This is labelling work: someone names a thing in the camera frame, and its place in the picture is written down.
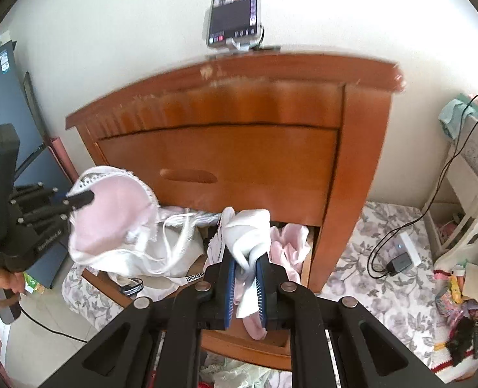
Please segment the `pink crumpled garment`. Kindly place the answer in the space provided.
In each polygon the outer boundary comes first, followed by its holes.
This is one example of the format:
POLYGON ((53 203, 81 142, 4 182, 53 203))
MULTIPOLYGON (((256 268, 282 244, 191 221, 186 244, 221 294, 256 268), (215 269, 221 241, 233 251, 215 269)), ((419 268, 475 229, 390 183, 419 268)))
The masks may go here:
POLYGON ((287 278, 297 284, 301 283, 303 264, 311 251, 308 236, 308 227, 300 224, 288 223, 282 229, 270 228, 269 259, 271 263, 282 266, 287 278))

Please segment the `brown wooden nightstand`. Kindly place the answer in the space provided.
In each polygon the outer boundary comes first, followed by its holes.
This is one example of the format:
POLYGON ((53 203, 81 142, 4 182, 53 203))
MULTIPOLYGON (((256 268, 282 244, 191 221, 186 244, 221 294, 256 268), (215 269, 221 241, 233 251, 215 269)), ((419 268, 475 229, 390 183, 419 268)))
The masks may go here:
POLYGON ((67 117, 100 171, 126 170, 166 206, 266 209, 319 230, 318 291, 361 213, 404 87, 389 61, 261 51, 116 90, 67 117))

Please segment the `white plastic shelf rack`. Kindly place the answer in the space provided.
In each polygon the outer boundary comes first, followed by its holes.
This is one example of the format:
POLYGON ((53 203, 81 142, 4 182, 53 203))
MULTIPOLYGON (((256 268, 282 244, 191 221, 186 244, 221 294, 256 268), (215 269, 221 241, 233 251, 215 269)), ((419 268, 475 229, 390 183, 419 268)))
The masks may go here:
POLYGON ((478 106, 452 105, 463 120, 423 207, 434 268, 444 272, 456 264, 478 265, 478 106))

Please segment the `colourful toy clutter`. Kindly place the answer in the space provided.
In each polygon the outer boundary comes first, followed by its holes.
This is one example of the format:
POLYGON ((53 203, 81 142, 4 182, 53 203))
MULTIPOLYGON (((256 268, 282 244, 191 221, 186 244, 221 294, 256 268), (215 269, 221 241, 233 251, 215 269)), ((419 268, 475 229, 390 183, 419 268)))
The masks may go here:
POLYGON ((478 361, 478 265, 463 262, 448 271, 434 271, 435 372, 478 361))

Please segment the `black power adapter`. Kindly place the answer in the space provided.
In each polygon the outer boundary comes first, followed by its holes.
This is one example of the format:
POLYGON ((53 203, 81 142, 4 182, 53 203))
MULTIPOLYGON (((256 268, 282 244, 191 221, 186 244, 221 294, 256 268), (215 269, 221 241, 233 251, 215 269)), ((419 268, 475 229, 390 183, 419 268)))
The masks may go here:
POLYGON ((409 254, 403 252, 387 263, 386 270, 390 276, 395 276, 401 272, 405 272, 412 265, 413 262, 409 254))

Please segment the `pink rolled mat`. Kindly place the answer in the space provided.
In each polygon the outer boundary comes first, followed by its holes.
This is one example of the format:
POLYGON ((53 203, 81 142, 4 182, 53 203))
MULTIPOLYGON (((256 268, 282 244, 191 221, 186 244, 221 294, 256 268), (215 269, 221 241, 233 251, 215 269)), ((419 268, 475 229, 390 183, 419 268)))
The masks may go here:
POLYGON ((51 146, 52 152, 54 152, 54 155, 60 167, 62 167, 65 174, 71 181, 71 183, 74 183, 79 178, 79 174, 75 166, 73 165, 71 158, 68 155, 61 138, 52 137, 52 139, 50 140, 50 146, 51 146))

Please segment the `white pink garment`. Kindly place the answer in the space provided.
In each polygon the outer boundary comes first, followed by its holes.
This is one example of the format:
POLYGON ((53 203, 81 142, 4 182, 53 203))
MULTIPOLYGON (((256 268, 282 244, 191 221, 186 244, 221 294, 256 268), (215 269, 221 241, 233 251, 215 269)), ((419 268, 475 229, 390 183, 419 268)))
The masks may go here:
POLYGON ((266 254, 271 245, 270 212, 266 209, 248 209, 235 212, 223 209, 217 233, 207 249, 205 266, 222 261, 229 252, 235 261, 232 312, 241 320, 250 338, 260 341, 267 331, 259 315, 256 290, 256 261, 266 254))

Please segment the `smartphone on stand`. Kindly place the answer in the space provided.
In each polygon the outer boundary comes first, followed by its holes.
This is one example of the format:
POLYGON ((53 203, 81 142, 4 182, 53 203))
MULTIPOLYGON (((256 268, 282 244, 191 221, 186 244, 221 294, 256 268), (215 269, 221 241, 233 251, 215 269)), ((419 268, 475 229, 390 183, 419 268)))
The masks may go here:
POLYGON ((207 26, 207 46, 248 52, 259 47, 264 36, 259 0, 212 0, 207 26))

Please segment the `light green sheer garment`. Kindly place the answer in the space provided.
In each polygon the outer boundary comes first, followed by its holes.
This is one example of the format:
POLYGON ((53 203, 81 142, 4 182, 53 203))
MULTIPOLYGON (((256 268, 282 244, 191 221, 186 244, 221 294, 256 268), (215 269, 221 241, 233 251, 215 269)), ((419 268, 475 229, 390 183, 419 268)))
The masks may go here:
POLYGON ((271 369, 236 360, 201 367, 200 377, 214 387, 264 387, 271 369))

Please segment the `teal cloth on shelf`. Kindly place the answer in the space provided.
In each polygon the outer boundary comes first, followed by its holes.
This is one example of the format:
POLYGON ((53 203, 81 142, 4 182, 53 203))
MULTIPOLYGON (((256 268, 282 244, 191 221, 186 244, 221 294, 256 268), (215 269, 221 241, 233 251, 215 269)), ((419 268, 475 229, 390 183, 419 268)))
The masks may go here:
POLYGON ((467 102, 459 99, 448 102, 438 116, 444 134, 451 140, 456 140, 463 126, 463 121, 474 112, 474 108, 467 102))

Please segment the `dark blue cabinet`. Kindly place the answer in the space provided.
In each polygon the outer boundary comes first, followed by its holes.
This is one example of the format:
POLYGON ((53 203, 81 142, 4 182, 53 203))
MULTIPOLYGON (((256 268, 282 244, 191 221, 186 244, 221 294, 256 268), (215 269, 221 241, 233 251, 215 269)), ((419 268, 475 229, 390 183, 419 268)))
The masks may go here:
POLYGON ((0 47, 0 269, 51 287, 67 257, 70 181, 19 78, 15 42, 0 47))

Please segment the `white black-banded underwear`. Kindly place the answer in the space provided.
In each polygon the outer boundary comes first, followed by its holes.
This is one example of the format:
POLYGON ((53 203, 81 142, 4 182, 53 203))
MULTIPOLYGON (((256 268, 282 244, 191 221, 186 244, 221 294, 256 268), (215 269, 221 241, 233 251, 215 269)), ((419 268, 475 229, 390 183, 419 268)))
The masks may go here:
POLYGON ((204 275, 203 266, 206 259, 206 255, 199 256, 189 268, 186 276, 181 277, 142 275, 138 278, 125 278, 112 272, 108 272, 107 276, 117 284, 119 292, 130 299, 148 297, 153 301, 159 301, 176 293, 180 288, 200 280, 204 275))

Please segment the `pink white lace bra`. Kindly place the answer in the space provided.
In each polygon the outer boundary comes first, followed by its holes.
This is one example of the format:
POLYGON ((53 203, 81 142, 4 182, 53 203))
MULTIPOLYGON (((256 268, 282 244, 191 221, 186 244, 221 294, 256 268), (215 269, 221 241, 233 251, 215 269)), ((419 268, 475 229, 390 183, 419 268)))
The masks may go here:
POLYGON ((92 167, 70 196, 87 190, 88 205, 71 213, 68 250, 72 260, 122 277, 185 277, 204 255, 194 215, 163 209, 145 183, 116 167, 92 167))

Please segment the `white power strip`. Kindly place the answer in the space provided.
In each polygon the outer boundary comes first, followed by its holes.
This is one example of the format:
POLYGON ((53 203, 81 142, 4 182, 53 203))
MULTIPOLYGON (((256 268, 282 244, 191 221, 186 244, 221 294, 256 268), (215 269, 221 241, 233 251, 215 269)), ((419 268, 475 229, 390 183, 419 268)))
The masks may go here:
POLYGON ((395 236, 394 240, 397 251, 399 251, 400 254, 408 254, 413 267, 418 267, 422 263, 419 251, 417 251, 417 248, 408 233, 402 231, 395 236))

